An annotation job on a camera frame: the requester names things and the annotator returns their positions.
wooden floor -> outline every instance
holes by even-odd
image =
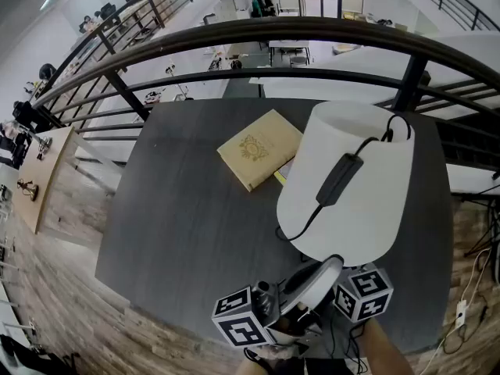
[[[485,231],[484,214],[478,205],[455,205],[455,262],[443,333],[454,320],[456,303],[470,278],[473,258],[464,259],[463,253]],[[21,271],[6,270],[4,276],[18,283],[8,285],[8,292],[21,304],[22,321],[29,318],[35,322],[35,340],[48,350],[59,355],[79,352],[79,373],[235,372],[241,361],[240,352],[157,322],[100,284],[93,277],[96,256],[91,250],[40,235],[35,237],[14,212],[8,219],[6,233],[8,243],[14,241],[16,246],[6,261],[15,263]],[[472,289],[466,298],[470,299]],[[491,282],[489,268],[480,292],[487,299],[486,320],[457,353],[439,354],[426,374],[488,374],[500,359],[500,288]],[[432,304],[425,301],[425,294],[422,304]],[[467,313],[466,336],[477,326],[483,307],[484,300],[477,295]],[[453,334],[447,349],[455,349],[458,342]],[[408,357],[415,373],[422,371],[432,353]]]

dark gray table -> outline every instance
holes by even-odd
[[[270,109],[303,131],[317,103],[245,98],[157,105],[113,200],[95,276],[153,316],[223,340],[210,319],[215,300],[258,279],[279,280],[300,255],[274,236],[280,183],[271,177],[247,192],[216,150]],[[452,269],[445,157],[432,120],[409,120],[416,147],[402,225],[377,261],[395,286],[380,322],[404,352],[437,340]],[[328,345],[331,339],[312,353],[324,357]],[[339,348],[336,355],[342,356]]]

lamp shade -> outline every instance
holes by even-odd
[[[345,153],[370,137],[381,139],[394,113],[356,102],[323,102],[312,110],[287,182],[277,218],[287,238],[300,234],[315,209],[316,195]],[[345,266],[370,263],[395,241],[412,170],[415,132],[401,118],[391,121],[392,142],[372,141],[360,153],[363,165],[334,205],[324,207],[293,245],[323,261],[333,254]]]

beige book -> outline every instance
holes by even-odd
[[[275,110],[269,111],[217,151],[248,191],[292,159],[302,133]]]

black railing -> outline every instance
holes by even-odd
[[[464,30],[500,30],[500,27],[470,0],[431,1]]]
[[[90,32],[84,40],[68,55],[61,66],[56,70],[50,81],[44,86],[41,96],[62,83],[61,76],[71,78],[81,73],[82,70],[96,65],[110,55],[122,52],[134,45],[149,40],[159,29],[165,27],[165,23],[184,5],[193,0],[131,0],[126,5],[117,9],[111,16],[99,24],[95,30]],[[98,105],[100,98],[113,95],[111,91],[116,85],[106,77],[97,77],[89,84],[78,84],[71,91],[51,100],[47,109],[59,120],[75,119],[78,115],[86,116],[92,114]]]
[[[283,39],[338,41],[384,48],[409,55],[409,64],[402,79],[344,70],[255,68],[189,73],[150,80],[140,84],[126,85],[119,75],[122,68],[173,53],[214,45]],[[472,81],[468,80],[465,84],[456,84],[453,87],[428,86],[430,75],[425,69],[429,62],[438,63],[456,70],[462,73],[464,78],[472,78]],[[79,116],[74,114],[62,120],[63,126],[79,123],[80,127],[77,132],[80,134],[98,133],[106,130],[140,130],[143,122],[133,122],[130,115],[138,114],[146,121],[153,106],[142,105],[134,94],[137,91],[172,84],[250,77],[300,77],[378,85],[395,90],[395,97],[392,100],[380,103],[380,105],[387,106],[389,109],[418,113],[422,103],[445,102],[449,105],[465,106],[480,113],[492,123],[500,124],[500,113],[495,109],[480,104],[474,97],[469,98],[467,93],[452,93],[451,90],[469,86],[474,88],[475,92],[479,89],[479,92],[494,92],[497,95],[500,92],[499,73],[468,55],[437,41],[402,30],[357,21],[318,17],[264,18],[218,23],[168,34],[111,55],[106,60],[48,91],[36,101],[34,108],[50,105],[52,101],[62,94],[101,77],[107,79],[114,86],[115,91],[81,99],[54,111],[54,113],[66,113],[75,107],[95,103],[116,95],[121,95],[130,107],[105,112],[90,112]],[[85,126],[89,120],[107,116],[121,116],[120,118],[124,118],[124,123],[100,127]],[[87,139],[89,141],[130,141],[137,139],[137,135],[91,135]]]

